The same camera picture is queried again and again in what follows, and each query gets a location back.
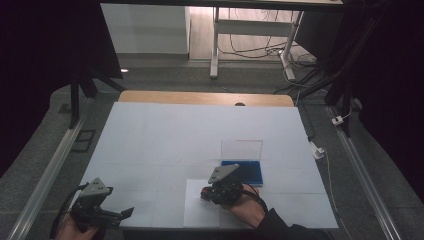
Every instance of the cable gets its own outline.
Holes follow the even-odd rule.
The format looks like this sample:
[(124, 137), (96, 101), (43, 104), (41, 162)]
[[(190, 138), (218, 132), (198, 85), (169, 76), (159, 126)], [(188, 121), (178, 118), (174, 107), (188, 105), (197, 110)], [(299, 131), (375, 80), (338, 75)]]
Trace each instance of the cable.
[(349, 113), (346, 116), (342, 117), (342, 119), (349, 117), (351, 113), (352, 113), (352, 107), (350, 107)]
[(325, 152), (325, 156), (327, 158), (328, 181), (329, 181), (329, 184), (330, 184), (330, 194), (331, 194), (331, 200), (333, 201), (334, 210), (335, 210), (337, 217), (339, 218), (341, 224), (343, 225), (344, 230), (346, 231), (349, 238), (352, 240), (352, 236), (350, 236), (350, 233), (347, 230), (346, 225), (343, 222), (343, 219), (340, 217), (339, 210), (337, 209), (337, 206), (336, 206), (336, 201), (334, 200), (333, 187), (332, 187), (332, 183), (331, 183), (331, 173), (330, 173), (330, 159), (328, 157), (327, 150), (325, 148), (323, 148), (323, 149), (324, 149), (324, 152)]
[(299, 101), (299, 95), (300, 95), (300, 91), (297, 93), (296, 104), (294, 105), (295, 107), (297, 107), (297, 102)]

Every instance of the black cable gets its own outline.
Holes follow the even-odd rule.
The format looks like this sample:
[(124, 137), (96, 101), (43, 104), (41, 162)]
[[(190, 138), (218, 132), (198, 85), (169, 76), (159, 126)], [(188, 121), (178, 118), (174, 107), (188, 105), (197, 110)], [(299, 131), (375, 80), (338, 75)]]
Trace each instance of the black cable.
[[(308, 81), (309, 81), (309, 79), (311, 79), (313, 76), (315, 76), (317, 73), (318, 73), (318, 68), (314, 68), (314, 69), (312, 69), (305, 77), (303, 77), (301, 80), (299, 80), (298, 82), (296, 82), (295, 84), (305, 84), (305, 83), (307, 83)], [(279, 93), (279, 92), (281, 92), (281, 91), (283, 91), (283, 90), (286, 90), (286, 89), (289, 89), (289, 88), (291, 88), (291, 87), (293, 87), (294, 89), (296, 89), (298, 86), (295, 86), (295, 85), (292, 85), (292, 84), (290, 84), (289, 86), (287, 86), (287, 87), (284, 87), (284, 88), (278, 88), (277, 90), (275, 90), (275, 92), (273, 92), (272, 94), (277, 94), (277, 93)]]
[(68, 205), (69, 201), (72, 199), (72, 197), (75, 195), (76, 192), (79, 190), (82, 190), (88, 186), (88, 183), (76, 187), (74, 190), (72, 190), (71, 193), (66, 197), (65, 201), (63, 202), (62, 206), (60, 207), (59, 213), (57, 214), (56, 218), (53, 220), (52, 228), (50, 229), (50, 239), (53, 239), (56, 235), (57, 229), (59, 227), (59, 221), (60, 217), (65, 213), (65, 207)]
[(221, 53), (223, 53), (223, 54), (232, 54), (232, 55), (236, 55), (236, 56), (240, 56), (240, 57), (245, 57), (245, 58), (263, 58), (263, 57), (267, 57), (267, 56), (269, 56), (269, 55), (271, 55), (271, 54), (272, 54), (272, 52), (268, 52), (268, 53), (267, 53), (267, 54), (265, 54), (265, 55), (251, 57), (251, 56), (246, 56), (246, 55), (243, 55), (243, 54), (239, 54), (239, 53), (237, 53), (237, 52), (224, 52), (224, 51), (222, 51), (222, 50), (219, 48), (219, 46), (218, 46), (218, 50), (219, 50)]

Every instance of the white table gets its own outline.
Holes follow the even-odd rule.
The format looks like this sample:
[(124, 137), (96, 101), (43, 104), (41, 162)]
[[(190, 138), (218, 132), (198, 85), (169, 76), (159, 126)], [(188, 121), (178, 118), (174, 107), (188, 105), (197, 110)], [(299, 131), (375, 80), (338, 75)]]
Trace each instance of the white table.
[[(105, 210), (135, 207), (121, 227), (192, 227), (184, 226), (187, 180), (209, 178), (226, 139), (263, 141), (260, 194), (288, 225), (338, 227), (294, 107), (117, 102), (82, 183), (100, 177), (114, 187)], [(201, 217), (206, 228), (245, 227), (211, 211), (218, 212)]]

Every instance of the human hand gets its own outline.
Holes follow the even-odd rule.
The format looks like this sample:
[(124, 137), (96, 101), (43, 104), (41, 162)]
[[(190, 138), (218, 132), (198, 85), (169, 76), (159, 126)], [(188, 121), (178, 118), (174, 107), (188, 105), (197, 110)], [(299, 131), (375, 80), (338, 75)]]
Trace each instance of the human hand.
[[(255, 190), (253, 190), (246, 184), (243, 184), (243, 189), (253, 194), (259, 194), (259, 190), (257, 188), (254, 188)], [(265, 217), (265, 212), (262, 206), (252, 197), (245, 194), (243, 194), (234, 205), (222, 205), (222, 208), (230, 211), (236, 218), (252, 228), (257, 228), (259, 223)]]
[(82, 233), (78, 229), (75, 221), (68, 214), (65, 216), (65, 220), (59, 228), (59, 232), (56, 234), (55, 240), (91, 240), (98, 230), (98, 228), (89, 227), (87, 231)]

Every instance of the wall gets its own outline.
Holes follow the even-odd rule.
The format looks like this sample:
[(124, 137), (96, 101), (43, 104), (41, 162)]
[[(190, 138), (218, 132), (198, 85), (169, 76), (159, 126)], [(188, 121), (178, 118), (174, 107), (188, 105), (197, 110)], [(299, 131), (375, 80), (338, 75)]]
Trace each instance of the wall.
[(117, 53), (189, 52), (188, 7), (101, 5)]

